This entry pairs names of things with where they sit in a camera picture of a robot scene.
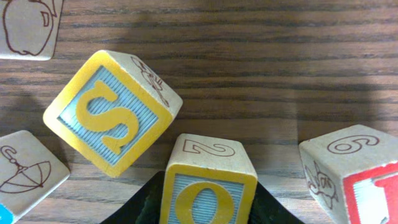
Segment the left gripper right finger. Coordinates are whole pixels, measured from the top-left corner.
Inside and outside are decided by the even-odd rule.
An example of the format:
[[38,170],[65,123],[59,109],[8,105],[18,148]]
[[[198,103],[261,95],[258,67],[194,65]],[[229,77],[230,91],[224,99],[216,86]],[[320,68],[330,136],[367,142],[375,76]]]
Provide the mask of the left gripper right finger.
[[258,182],[248,224],[303,224]]

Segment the yellow O block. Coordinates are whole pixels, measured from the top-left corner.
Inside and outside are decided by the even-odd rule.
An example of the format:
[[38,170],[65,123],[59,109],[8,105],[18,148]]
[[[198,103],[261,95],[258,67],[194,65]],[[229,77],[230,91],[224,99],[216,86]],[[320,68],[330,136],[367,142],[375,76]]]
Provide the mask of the yellow O block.
[[160,223],[247,223],[257,174],[238,141],[181,134],[165,171]]

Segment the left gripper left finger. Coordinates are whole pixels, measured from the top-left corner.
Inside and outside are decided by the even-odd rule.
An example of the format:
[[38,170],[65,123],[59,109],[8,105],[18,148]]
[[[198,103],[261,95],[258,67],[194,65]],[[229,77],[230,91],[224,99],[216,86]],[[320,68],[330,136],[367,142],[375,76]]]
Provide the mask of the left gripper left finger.
[[159,224],[165,172],[157,172],[101,224]]

